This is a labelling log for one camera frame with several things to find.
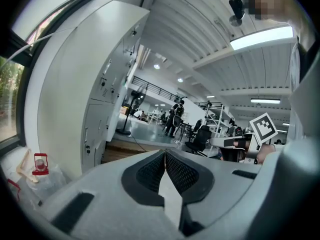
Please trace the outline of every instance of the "fan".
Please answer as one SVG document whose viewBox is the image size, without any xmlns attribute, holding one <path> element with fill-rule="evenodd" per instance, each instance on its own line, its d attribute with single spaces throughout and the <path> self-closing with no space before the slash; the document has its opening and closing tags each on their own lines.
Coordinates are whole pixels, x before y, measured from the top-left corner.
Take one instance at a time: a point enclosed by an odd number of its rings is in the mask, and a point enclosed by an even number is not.
<svg viewBox="0 0 320 240">
<path fill-rule="evenodd" d="M 131 134 L 131 131 L 126 130 L 128 117 L 129 117 L 131 111 L 134 112 L 137 108 L 139 108 L 139 106 L 142 104 L 142 102 L 144 102 L 144 99 L 146 97 L 146 92 L 147 92 L 147 86 L 145 84 L 142 84 L 138 90 L 133 90 L 131 92 L 132 101 L 131 101 L 128 113 L 126 115 L 126 119 L 125 119 L 123 128 L 117 128 L 115 130 L 118 134 L 122 134 L 122 135 L 130 135 Z"/>
</svg>

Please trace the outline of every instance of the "wooden platform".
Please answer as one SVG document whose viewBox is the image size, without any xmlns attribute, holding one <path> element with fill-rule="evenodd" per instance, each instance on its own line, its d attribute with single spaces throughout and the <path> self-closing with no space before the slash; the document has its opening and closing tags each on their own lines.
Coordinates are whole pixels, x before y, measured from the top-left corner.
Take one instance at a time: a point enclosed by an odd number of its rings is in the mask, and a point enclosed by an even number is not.
<svg viewBox="0 0 320 240">
<path fill-rule="evenodd" d="M 163 146 L 146 144 L 140 144 L 140 146 L 147 152 L 164 148 Z M 140 146 L 134 142 L 113 139 L 106 144 L 101 163 L 104 164 L 146 152 Z"/>
</svg>

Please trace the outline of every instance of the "hand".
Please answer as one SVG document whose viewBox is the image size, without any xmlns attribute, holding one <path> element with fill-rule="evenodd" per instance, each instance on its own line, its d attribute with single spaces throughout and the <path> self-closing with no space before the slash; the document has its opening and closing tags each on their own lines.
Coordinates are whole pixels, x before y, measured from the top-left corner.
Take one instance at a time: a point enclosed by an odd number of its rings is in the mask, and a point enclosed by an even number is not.
<svg viewBox="0 0 320 240">
<path fill-rule="evenodd" d="M 238 141 L 234 141 L 233 145 L 235 147 L 238 147 Z M 250 146 L 250 140 L 247 140 L 245 142 L 245 154 L 247 154 L 249 146 Z M 263 144 L 256 157 L 256 159 L 258 160 L 258 164 L 263 164 L 266 159 L 266 156 L 275 151 L 276 149 L 274 145 Z"/>
</svg>

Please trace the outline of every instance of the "fluorescent light panel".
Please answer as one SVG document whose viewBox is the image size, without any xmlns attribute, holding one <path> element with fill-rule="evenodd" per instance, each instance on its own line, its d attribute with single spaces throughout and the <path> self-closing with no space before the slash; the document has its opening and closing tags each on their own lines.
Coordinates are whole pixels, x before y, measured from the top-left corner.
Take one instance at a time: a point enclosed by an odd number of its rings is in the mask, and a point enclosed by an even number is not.
<svg viewBox="0 0 320 240">
<path fill-rule="evenodd" d="M 253 46 L 268 41 L 293 37 L 294 32 L 292 27 L 284 26 L 249 34 L 234 41 L 231 41 L 230 44 L 234 50 L 239 50 L 244 47 Z"/>
<path fill-rule="evenodd" d="M 269 104 L 280 104 L 280 99 L 271 98 L 252 98 L 251 103 L 269 103 Z"/>
</svg>

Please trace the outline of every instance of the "cabinet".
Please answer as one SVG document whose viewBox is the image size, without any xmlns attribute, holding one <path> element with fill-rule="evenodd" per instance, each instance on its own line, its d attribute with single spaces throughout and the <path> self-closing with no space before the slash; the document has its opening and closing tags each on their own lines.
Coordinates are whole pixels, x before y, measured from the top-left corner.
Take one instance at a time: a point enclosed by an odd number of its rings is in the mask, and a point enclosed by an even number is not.
<svg viewBox="0 0 320 240">
<path fill-rule="evenodd" d="M 109 2 L 77 26 L 50 64 L 39 99 L 39 147 L 71 180 L 100 164 L 130 70 L 126 47 L 141 37 L 148 15 L 144 8 Z"/>
</svg>

